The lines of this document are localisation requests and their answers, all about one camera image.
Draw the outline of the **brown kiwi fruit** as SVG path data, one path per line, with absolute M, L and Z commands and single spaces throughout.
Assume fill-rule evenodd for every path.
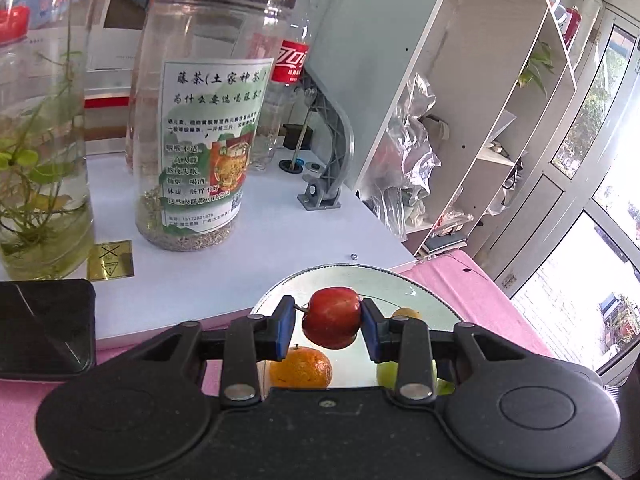
M 399 308 L 393 314 L 392 318 L 416 318 L 420 320 L 422 316 L 416 310 L 410 308 Z

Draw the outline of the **large green fruit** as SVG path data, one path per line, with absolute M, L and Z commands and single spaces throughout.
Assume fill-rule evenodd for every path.
M 396 362 L 380 363 L 376 366 L 376 380 L 378 385 L 390 390 L 395 388 L 398 364 Z M 449 396 L 454 392 L 454 384 L 437 376 L 436 361 L 432 361 L 432 372 L 436 391 L 439 396 Z

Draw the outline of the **small orange mandarin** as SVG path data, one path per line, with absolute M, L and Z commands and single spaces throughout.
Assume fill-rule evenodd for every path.
M 321 351 L 295 346 L 282 361 L 268 368 L 270 385 L 290 389 L 326 389 L 333 379 L 329 358 Z

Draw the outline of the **red apple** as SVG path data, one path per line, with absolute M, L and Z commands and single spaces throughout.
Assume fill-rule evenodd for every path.
M 360 297 L 348 287 L 327 287 L 314 292 L 303 313 L 302 330 L 313 344 L 341 350 L 357 338 L 361 324 Z

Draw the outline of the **white ceramic plate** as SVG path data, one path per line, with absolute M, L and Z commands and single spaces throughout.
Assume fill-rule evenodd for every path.
M 386 318 L 399 308 L 410 308 L 420 313 L 428 327 L 448 332 L 460 321 L 460 316 L 444 300 L 420 284 L 394 272 L 356 264 L 327 264 L 292 274 L 272 286 L 252 312 L 268 316 L 286 295 L 303 308 L 314 292 L 334 286 L 348 287 L 359 296 L 372 299 Z M 369 359 L 361 336 L 345 349 L 319 350 L 331 361 L 332 389 L 373 387 L 378 383 L 376 364 Z

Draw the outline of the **crumpled clear plastic bag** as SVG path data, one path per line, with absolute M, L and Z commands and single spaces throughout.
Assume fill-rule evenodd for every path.
M 398 240 L 407 239 L 410 207 L 431 193 L 431 173 L 440 166 L 421 122 L 435 104 L 426 77 L 410 76 L 360 183 L 360 200 Z

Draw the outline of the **black smartphone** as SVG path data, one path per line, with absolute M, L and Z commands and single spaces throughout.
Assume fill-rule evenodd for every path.
M 96 365 L 96 291 L 82 278 L 3 281 L 1 378 L 64 382 Z

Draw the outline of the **tall glass plant vase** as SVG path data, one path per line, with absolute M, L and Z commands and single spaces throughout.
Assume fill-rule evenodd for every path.
M 94 241 L 85 76 L 98 0 L 1 0 L 1 263 L 71 274 Z

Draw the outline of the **cola bottle red label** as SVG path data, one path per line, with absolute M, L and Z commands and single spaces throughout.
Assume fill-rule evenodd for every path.
M 311 0 L 296 0 L 288 30 L 271 74 L 257 131 L 250 150 L 250 169 L 264 171 L 276 152 L 285 111 L 292 102 L 295 87 L 310 49 Z

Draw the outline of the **white shelf unit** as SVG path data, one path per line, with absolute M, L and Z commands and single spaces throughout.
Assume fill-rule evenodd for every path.
M 450 137 L 426 210 L 439 217 L 480 156 L 544 25 L 548 0 L 321 0 L 308 72 L 349 121 L 345 182 L 362 188 L 409 78 L 431 84 Z

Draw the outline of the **clear tea jar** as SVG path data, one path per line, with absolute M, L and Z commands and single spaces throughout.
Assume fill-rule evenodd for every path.
M 136 226 L 194 252 L 225 240 L 296 0 L 151 0 L 129 101 Z

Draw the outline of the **potted green plant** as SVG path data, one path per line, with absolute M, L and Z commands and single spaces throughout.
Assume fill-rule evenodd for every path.
M 543 94 L 547 94 L 546 87 L 542 81 L 543 72 L 554 74 L 552 49 L 546 42 L 537 40 L 516 81 L 518 88 L 534 84 Z

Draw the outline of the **grey hinged metal bracket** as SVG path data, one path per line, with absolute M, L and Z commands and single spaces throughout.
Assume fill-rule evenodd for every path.
M 297 199 L 306 211 L 341 207 L 342 185 L 348 176 L 355 154 L 355 136 L 346 112 L 342 109 L 320 78 L 304 68 L 299 84 L 305 91 L 305 103 L 311 113 L 322 121 L 318 147 L 324 169 L 318 176 L 307 176 L 307 187 Z

